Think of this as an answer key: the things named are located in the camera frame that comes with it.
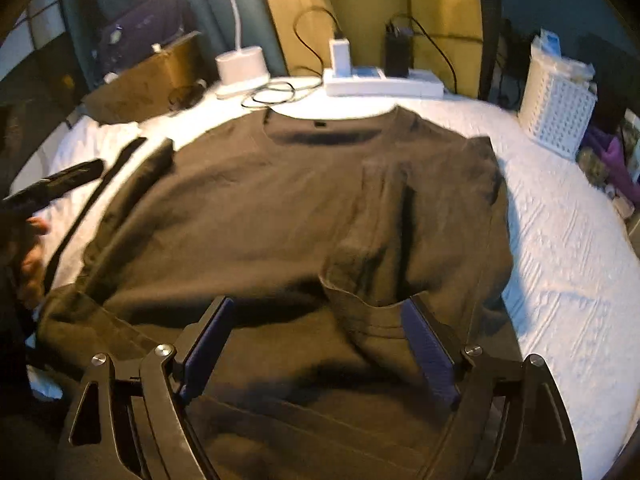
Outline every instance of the t-shirt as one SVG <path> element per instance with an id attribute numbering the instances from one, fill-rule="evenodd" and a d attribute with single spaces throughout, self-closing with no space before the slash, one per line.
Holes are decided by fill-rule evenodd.
<path id="1" fill-rule="evenodd" d="M 519 356 L 489 139 L 399 107 L 341 121 L 267 109 L 207 132 L 159 177 L 170 152 L 114 199 L 76 284 L 49 296 L 40 344 L 77 377 L 96 352 L 173 342 L 231 296 L 238 325 L 190 406 L 223 478 L 412 478 L 446 410 L 400 302 L 420 294 L 463 344 Z"/>

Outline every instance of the white bedspread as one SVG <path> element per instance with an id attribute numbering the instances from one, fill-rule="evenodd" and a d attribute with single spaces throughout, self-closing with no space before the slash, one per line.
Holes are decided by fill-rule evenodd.
<path id="1" fill-rule="evenodd" d="M 503 297 L 523 354 L 544 356 L 556 378 L 574 428 L 584 480 L 599 480 L 638 421 L 640 264 L 618 216 L 575 164 L 530 142 L 511 114 L 488 104 L 457 98 L 329 98 L 317 91 L 295 104 L 274 108 L 297 118 L 341 119 L 381 114 L 395 104 L 464 136 L 491 138 L 510 190 L 514 268 Z M 75 279 L 82 250 L 104 208 L 165 136 L 180 148 L 243 113 L 247 111 L 239 99 L 222 102 L 209 95 L 193 110 L 140 127 L 98 128 L 89 119 L 76 126 L 61 145 L 53 171 L 95 156 L 113 163 L 133 136 L 142 134 L 150 140 L 82 223 L 62 257 L 54 284 Z M 88 185 L 77 190 L 45 212 L 54 226 L 47 237 L 48 255 L 92 189 Z"/>

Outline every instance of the white power strip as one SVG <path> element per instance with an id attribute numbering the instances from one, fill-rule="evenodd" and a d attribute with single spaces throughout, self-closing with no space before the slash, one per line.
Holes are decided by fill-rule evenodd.
<path id="1" fill-rule="evenodd" d="M 329 96 L 389 96 L 442 99 L 444 85 L 430 70 L 409 70 L 408 78 L 386 77 L 381 68 L 354 67 L 351 77 L 336 77 L 324 70 L 324 90 Z"/>

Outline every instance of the silver bolt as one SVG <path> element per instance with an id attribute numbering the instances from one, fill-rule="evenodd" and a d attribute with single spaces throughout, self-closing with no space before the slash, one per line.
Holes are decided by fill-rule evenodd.
<path id="1" fill-rule="evenodd" d="M 107 361 L 105 354 L 96 354 L 91 358 L 91 364 L 93 366 L 102 366 Z"/>
<path id="2" fill-rule="evenodd" d="M 482 355 L 482 347 L 478 345 L 465 346 L 465 354 L 469 357 L 478 357 L 479 355 Z"/>
<path id="3" fill-rule="evenodd" d="M 158 345 L 154 352 L 158 357 L 167 357 L 173 351 L 173 347 L 171 345 Z"/>
<path id="4" fill-rule="evenodd" d="M 538 368 L 542 368 L 545 365 L 545 359 L 538 354 L 531 354 L 529 356 L 529 362 Z"/>

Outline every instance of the white basket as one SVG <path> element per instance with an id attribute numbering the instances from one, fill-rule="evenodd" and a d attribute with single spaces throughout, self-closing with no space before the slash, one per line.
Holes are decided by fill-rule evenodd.
<path id="1" fill-rule="evenodd" d="M 518 120 L 529 137 L 575 160 L 597 98 L 532 59 Z"/>

